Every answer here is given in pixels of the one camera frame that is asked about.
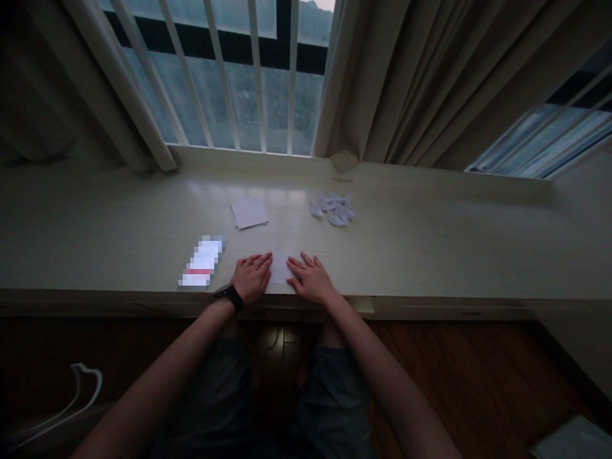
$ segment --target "hand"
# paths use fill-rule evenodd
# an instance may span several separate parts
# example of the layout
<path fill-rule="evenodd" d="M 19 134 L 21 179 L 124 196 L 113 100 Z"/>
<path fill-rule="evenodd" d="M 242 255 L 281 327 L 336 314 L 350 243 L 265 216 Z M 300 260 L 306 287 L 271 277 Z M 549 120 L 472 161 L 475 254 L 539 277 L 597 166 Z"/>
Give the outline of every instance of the hand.
<path fill-rule="evenodd" d="M 298 295 L 313 303 L 323 304 L 337 295 L 338 292 L 319 259 L 315 256 L 314 260 L 311 260 L 304 252 L 301 255 L 305 264 L 294 257 L 289 257 L 287 260 L 287 266 L 297 277 L 297 279 L 287 279 L 287 283 Z"/>
<path fill-rule="evenodd" d="M 230 282 L 242 298 L 245 306 L 253 304 L 266 291 L 272 272 L 272 252 L 241 258 Z"/>

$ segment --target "crumpled paper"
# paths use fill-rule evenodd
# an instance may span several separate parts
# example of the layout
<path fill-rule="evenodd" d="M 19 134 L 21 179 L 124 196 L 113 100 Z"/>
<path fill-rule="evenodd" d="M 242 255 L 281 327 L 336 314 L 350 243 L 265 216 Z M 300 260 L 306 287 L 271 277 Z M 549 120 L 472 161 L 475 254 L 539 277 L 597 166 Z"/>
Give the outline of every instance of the crumpled paper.
<path fill-rule="evenodd" d="M 310 213 L 317 218 L 327 214 L 327 220 L 334 226 L 347 226 L 349 220 L 355 216 L 355 211 L 351 205 L 351 193 L 345 197 L 329 193 L 329 197 L 319 193 L 317 202 L 310 202 Z"/>

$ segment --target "curtain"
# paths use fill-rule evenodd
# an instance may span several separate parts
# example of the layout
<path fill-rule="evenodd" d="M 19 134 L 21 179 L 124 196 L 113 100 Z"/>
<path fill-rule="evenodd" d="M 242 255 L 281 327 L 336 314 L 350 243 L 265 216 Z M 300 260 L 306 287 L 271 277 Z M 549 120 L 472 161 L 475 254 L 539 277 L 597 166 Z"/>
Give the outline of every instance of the curtain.
<path fill-rule="evenodd" d="M 340 171 L 465 169 L 612 35 L 605 0 L 362 0 L 339 15 L 314 155 Z"/>
<path fill-rule="evenodd" d="M 97 2 L 65 5 L 71 14 L 59 0 L 23 2 L 3 30 L 0 161 L 46 159 L 77 143 L 101 166 L 177 168 L 119 53 L 110 51 L 119 43 Z M 110 54 L 105 60 L 89 43 L 96 39 Z"/>

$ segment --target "window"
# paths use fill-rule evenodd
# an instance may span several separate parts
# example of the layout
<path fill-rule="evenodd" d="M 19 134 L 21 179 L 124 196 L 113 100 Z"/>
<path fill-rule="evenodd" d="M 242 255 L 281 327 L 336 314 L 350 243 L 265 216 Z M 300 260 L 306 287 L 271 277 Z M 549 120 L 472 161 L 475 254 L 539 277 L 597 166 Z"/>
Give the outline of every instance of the window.
<path fill-rule="evenodd" d="M 612 40 L 541 106 L 533 107 L 469 172 L 549 179 L 612 135 Z"/>
<path fill-rule="evenodd" d="M 310 155 L 335 0 L 99 2 L 166 142 Z"/>

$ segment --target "person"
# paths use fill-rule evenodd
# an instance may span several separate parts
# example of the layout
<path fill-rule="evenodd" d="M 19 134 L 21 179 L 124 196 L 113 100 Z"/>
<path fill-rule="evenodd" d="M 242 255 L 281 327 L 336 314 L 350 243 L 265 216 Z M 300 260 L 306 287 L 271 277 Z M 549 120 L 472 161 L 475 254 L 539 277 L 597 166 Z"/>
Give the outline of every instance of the person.
<path fill-rule="evenodd" d="M 459 458 L 418 387 L 315 256 L 289 257 L 298 295 L 328 313 L 303 386 L 295 423 L 274 441 L 257 434 L 248 348 L 237 339 L 227 296 L 197 320 L 140 376 L 83 440 L 73 458 L 375 456 L 370 390 L 409 458 Z M 231 285 L 253 304 L 270 280 L 272 253 L 238 260 Z"/>

